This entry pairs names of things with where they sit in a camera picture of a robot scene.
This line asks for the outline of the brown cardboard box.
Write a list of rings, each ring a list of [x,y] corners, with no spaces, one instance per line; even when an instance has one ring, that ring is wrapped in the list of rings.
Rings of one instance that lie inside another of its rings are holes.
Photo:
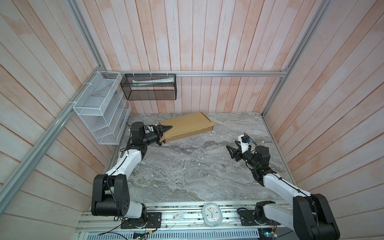
[[[214,126],[219,125],[218,123],[211,121],[211,119],[202,112],[168,119],[159,122],[159,124],[172,126],[172,128],[166,131],[161,138],[161,142],[164,143],[209,132],[214,129]]]

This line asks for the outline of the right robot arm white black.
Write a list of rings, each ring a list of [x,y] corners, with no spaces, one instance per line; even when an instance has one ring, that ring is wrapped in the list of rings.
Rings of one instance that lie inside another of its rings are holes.
[[[274,201],[261,201],[255,206],[255,222],[260,225],[277,222],[296,233],[301,240],[338,240],[340,230],[327,198],[311,194],[284,180],[269,166],[269,148],[243,147],[236,141],[237,148],[227,146],[235,161],[245,161],[253,178],[283,198],[291,208],[282,207]]]

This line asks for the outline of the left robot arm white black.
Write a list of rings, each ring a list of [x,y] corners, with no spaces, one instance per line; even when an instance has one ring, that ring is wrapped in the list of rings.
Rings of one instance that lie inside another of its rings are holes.
[[[172,128],[166,125],[145,125],[143,122],[131,125],[129,141],[117,164],[105,174],[94,178],[92,215],[147,220],[146,206],[130,199],[128,178],[143,160],[148,146],[153,143],[161,146],[164,133]]]

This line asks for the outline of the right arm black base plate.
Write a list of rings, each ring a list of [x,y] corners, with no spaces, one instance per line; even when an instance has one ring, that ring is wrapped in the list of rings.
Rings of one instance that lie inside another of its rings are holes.
[[[248,210],[246,208],[239,208],[237,209],[237,214],[240,216],[241,224],[242,226],[280,226],[280,223],[277,223],[276,221],[269,221],[269,222],[258,222],[255,219],[255,211],[254,210]]]

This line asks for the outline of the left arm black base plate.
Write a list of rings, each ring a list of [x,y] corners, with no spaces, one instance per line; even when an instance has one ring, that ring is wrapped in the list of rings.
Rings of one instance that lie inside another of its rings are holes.
[[[121,229],[159,229],[161,228],[161,223],[161,212],[149,212],[143,218],[122,221]]]

